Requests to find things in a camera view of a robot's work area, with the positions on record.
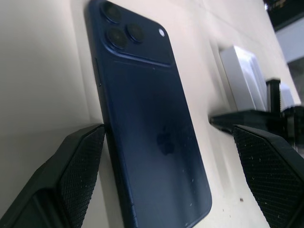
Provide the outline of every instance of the white wall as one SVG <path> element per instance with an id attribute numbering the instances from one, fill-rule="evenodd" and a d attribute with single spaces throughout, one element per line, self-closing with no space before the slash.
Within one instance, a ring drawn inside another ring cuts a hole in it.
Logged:
<path id="1" fill-rule="evenodd" d="M 286 62 L 304 57 L 304 18 L 276 32 Z"/>

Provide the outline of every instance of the blue smartphone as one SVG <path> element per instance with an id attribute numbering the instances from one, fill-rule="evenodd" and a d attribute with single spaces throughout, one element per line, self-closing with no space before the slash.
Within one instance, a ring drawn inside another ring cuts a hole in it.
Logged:
<path id="1" fill-rule="evenodd" d="M 168 33 L 104 0 L 87 13 L 125 227 L 193 227 L 212 200 Z"/>

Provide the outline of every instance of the camera lens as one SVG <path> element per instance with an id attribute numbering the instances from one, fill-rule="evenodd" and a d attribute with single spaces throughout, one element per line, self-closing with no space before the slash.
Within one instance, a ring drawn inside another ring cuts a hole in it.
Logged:
<path id="1" fill-rule="evenodd" d="M 110 28 L 107 32 L 107 37 L 116 48 L 125 49 L 127 46 L 127 37 L 120 29 Z"/>
<path id="2" fill-rule="evenodd" d="M 139 25 L 128 24 L 127 25 L 127 32 L 130 35 L 130 37 L 136 42 L 141 43 L 144 39 L 143 30 Z"/>
<path id="3" fill-rule="evenodd" d="M 114 23 L 119 23 L 122 19 L 122 15 L 119 9 L 111 2 L 107 1 L 103 5 L 104 15 Z"/>

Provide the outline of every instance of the phone back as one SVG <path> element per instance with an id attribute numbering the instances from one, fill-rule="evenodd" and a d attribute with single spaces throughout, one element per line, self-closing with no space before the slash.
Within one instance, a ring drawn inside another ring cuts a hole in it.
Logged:
<path id="1" fill-rule="evenodd" d="M 89 3 L 88 16 L 124 224 L 192 227 L 212 201 L 168 34 L 102 0 Z"/>

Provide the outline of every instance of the white table surface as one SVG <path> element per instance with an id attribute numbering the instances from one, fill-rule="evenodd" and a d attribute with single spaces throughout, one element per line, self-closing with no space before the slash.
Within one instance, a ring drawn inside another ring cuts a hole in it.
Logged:
<path id="1" fill-rule="evenodd" d="M 171 40 L 212 193 L 196 228 L 269 227 L 232 136 L 208 115 L 235 110 L 219 50 L 256 54 L 265 78 L 299 96 L 262 0 L 114 0 L 162 24 Z M 0 1 L 0 216 L 69 133 L 102 123 L 84 21 L 87 0 Z M 83 228 L 122 228 L 105 146 Z"/>

